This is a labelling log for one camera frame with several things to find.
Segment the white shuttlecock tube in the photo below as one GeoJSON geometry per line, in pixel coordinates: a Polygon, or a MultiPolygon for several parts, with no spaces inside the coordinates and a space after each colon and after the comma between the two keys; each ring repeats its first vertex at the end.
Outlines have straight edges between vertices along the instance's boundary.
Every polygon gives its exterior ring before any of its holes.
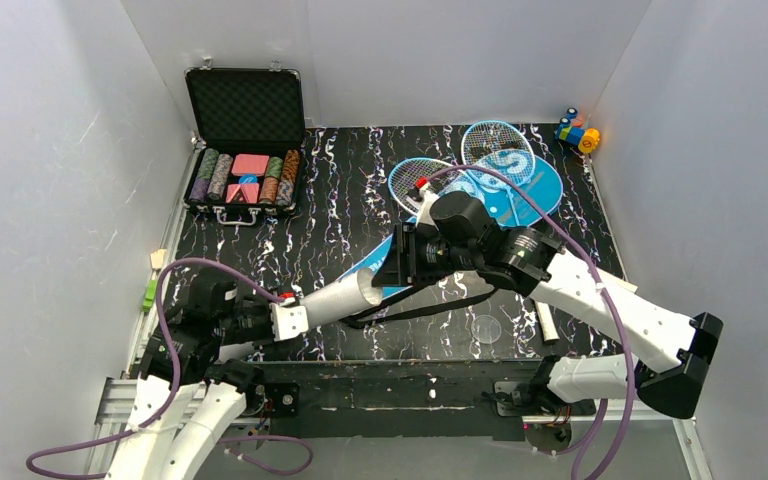
{"type": "Polygon", "coordinates": [[[372,285],[373,277],[370,269],[362,268],[306,294],[300,305],[306,310],[309,328],[331,324],[379,306],[383,288],[372,285]]]}

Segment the clear round tube lid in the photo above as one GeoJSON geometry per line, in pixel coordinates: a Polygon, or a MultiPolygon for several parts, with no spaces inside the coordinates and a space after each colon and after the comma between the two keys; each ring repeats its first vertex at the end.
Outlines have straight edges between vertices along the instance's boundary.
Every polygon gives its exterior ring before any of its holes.
{"type": "Polygon", "coordinates": [[[495,317],[479,315],[472,321],[471,333],[480,344],[492,345],[501,338],[503,329],[495,317]]]}

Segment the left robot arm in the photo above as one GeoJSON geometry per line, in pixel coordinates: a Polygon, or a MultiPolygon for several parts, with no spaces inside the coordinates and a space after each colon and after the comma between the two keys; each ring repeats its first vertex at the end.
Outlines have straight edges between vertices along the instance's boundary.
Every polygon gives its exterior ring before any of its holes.
{"type": "Polygon", "coordinates": [[[218,361],[220,323],[232,317],[237,283],[215,269],[195,277],[168,345],[155,329],[139,364],[131,435],[119,442],[109,479],[191,479],[263,382],[261,369],[218,361]]]}

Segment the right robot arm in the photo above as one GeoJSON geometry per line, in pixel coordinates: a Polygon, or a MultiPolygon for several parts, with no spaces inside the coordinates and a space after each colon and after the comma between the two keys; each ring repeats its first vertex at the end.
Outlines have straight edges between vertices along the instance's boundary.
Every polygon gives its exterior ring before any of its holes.
{"type": "Polygon", "coordinates": [[[543,361],[528,397],[544,408],[626,394],[677,419],[694,416],[724,328],[717,316],[694,317],[651,303],[590,270],[580,256],[531,227],[504,227],[464,192],[424,204],[419,223],[395,227],[375,287],[428,285],[474,271],[499,290],[567,312],[630,353],[543,361]]]}

